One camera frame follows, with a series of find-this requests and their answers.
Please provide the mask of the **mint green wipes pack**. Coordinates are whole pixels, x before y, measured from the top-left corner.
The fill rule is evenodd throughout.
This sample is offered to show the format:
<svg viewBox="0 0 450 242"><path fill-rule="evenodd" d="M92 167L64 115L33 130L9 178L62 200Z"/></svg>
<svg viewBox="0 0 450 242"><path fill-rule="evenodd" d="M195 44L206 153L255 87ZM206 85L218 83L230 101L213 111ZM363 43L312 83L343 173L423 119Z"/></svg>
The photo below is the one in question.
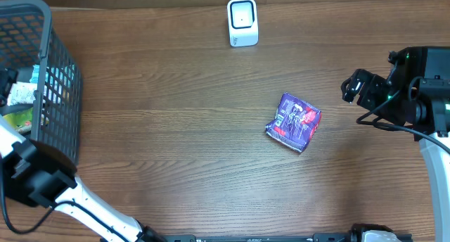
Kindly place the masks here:
<svg viewBox="0 0 450 242"><path fill-rule="evenodd" d="M65 67L64 70L61 70L60 68L47 67L45 79L49 83L50 87L61 94L62 92L66 92L72 86L75 75L68 69L68 67ZM38 82L39 66L34 65L29 83L38 84Z"/></svg>

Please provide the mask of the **white tube gold cap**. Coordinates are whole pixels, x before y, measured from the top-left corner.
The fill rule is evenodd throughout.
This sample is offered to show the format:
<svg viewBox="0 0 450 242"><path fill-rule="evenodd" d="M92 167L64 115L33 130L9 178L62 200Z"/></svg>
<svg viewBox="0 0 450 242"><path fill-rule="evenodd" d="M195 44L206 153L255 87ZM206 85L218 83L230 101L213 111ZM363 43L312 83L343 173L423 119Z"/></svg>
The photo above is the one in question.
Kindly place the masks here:
<svg viewBox="0 0 450 242"><path fill-rule="evenodd" d="M20 104L33 104L34 92L37 90L37 84L29 82L16 82L12 85L7 99L8 106Z"/></svg>

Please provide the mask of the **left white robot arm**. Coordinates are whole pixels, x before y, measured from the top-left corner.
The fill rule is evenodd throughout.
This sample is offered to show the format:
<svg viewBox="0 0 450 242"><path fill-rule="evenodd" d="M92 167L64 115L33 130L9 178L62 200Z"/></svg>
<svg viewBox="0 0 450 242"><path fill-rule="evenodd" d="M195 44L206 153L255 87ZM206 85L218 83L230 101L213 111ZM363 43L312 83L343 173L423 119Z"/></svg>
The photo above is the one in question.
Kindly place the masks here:
<svg viewBox="0 0 450 242"><path fill-rule="evenodd" d="M77 176L77 168L58 148L25 138L7 121L1 121L1 212L16 234L36 231L41 223L20 230L8 215L6 199L78 220L104 241L163 241L164 237L133 217L122 214L94 194Z"/></svg>

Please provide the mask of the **purple Carefree pad pack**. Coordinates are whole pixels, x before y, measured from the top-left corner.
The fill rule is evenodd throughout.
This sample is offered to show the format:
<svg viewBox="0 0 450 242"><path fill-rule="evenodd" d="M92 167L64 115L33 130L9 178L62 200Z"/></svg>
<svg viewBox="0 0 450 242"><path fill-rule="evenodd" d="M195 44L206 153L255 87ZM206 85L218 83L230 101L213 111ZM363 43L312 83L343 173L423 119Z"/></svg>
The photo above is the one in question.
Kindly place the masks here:
<svg viewBox="0 0 450 242"><path fill-rule="evenodd" d="M302 153L317 130L321 116L321 111L310 103L284 93L265 132L284 146Z"/></svg>

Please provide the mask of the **green yellow snack pouch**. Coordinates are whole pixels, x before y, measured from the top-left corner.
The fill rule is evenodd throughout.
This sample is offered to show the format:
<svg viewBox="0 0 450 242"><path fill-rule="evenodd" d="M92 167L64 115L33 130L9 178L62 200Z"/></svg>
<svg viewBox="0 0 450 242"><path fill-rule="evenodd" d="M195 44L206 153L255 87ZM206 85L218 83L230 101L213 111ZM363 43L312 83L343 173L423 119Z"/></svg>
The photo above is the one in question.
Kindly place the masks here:
<svg viewBox="0 0 450 242"><path fill-rule="evenodd" d="M3 118L7 123L14 128L16 132L22 135L31 134L34 129L33 126L33 108L28 108L25 110L19 110L17 112L12 112L5 114Z"/></svg>

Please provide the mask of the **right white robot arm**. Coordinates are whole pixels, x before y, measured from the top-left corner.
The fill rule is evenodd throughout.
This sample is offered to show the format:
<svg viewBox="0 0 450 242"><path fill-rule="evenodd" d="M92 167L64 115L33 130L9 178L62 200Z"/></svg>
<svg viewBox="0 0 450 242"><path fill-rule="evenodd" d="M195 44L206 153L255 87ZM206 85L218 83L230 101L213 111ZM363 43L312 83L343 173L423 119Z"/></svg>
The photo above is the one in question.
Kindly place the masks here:
<svg viewBox="0 0 450 242"><path fill-rule="evenodd" d="M435 240L449 240L449 80L410 70L387 79L358 69L341 85L342 99L368 112L356 120L391 132L408 132L419 143L430 180Z"/></svg>

